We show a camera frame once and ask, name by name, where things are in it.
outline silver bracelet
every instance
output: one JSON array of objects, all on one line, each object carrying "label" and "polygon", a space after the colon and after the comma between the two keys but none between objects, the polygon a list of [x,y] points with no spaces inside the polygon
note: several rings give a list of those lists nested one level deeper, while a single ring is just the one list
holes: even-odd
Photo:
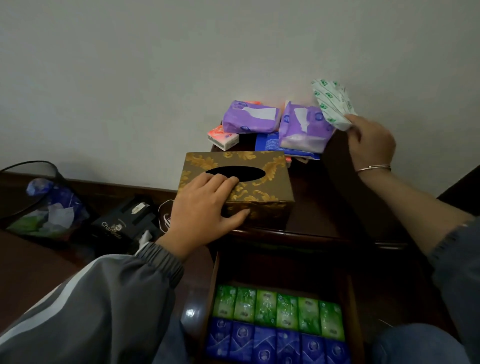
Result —
[{"label": "silver bracelet", "polygon": [[359,172],[362,172],[363,170],[374,170],[377,168],[387,168],[388,170],[392,170],[389,164],[378,164],[376,166],[368,166],[367,168],[362,168],[356,172],[359,173]]}]

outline person's left hand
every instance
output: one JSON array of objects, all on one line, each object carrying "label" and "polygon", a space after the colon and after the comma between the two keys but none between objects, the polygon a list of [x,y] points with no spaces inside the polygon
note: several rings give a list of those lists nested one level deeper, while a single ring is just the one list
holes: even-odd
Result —
[{"label": "person's left hand", "polygon": [[195,248],[236,229],[250,210],[229,218],[222,217],[220,211],[238,182],[237,177],[206,172],[195,177],[175,198],[170,228],[156,243],[184,260]]}]

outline gray jacket sleeve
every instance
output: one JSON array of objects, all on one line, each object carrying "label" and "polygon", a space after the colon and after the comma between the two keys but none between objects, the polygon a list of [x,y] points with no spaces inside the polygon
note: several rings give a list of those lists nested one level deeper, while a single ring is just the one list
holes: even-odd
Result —
[{"label": "gray jacket sleeve", "polygon": [[448,234],[429,261],[467,355],[480,363],[480,218]]},{"label": "gray jacket sleeve", "polygon": [[182,274],[153,243],[137,256],[102,256],[0,336],[0,363],[151,363]]}]

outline gold floral tissue box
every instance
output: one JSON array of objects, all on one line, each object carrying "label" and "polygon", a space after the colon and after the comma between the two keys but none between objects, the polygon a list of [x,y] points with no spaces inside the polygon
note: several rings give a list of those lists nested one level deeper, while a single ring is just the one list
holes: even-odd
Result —
[{"label": "gold floral tissue box", "polygon": [[295,200],[283,152],[187,153],[178,191],[202,172],[240,179],[225,202],[223,216],[249,208],[246,224],[285,227]]}]

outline green tissue pack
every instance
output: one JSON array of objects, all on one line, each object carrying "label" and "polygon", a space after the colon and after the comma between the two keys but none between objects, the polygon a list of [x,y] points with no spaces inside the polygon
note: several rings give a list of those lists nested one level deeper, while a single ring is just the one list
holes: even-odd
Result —
[{"label": "green tissue pack", "polygon": [[299,330],[307,334],[320,335],[319,321],[318,300],[299,297]]},{"label": "green tissue pack", "polygon": [[237,288],[237,300],[233,319],[253,323],[257,291],[251,288]]},{"label": "green tissue pack", "polygon": [[213,306],[212,316],[222,317],[231,320],[235,307],[235,298],[237,297],[237,288],[232,286],[218,286]]},{"label": "green tissue pack", "polygon": [[290,330],[299,329],[298,299],[294,296],[279,294],[276,301],[276,326]]},{"label": "green tissue pack", "polygon": [[322,336],[329,339],[345,341],[340,305],[319,301],[319,307]]},{"label": "green tissue pack", "polygon": [[276,292],[257,291],[255,323],[260,326],[276,325]]}]

